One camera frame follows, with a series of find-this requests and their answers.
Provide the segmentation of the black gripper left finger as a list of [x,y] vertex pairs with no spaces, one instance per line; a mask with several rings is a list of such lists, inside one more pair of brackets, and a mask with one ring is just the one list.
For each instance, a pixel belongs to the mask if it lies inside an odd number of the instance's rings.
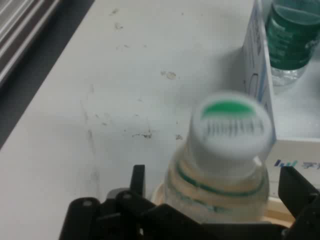
[[129,188],[103,203],[93,197],[73,200],[61,240],[213,240],[215,236],[167,204],[145,198],[145,166],[133,166]]

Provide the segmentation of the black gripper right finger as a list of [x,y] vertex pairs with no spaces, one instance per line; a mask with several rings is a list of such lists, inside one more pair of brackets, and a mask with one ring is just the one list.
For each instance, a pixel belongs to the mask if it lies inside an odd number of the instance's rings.
[[294,167],[280,170],[278,196],[295,221],[284,240],[320,240],[320,191]]

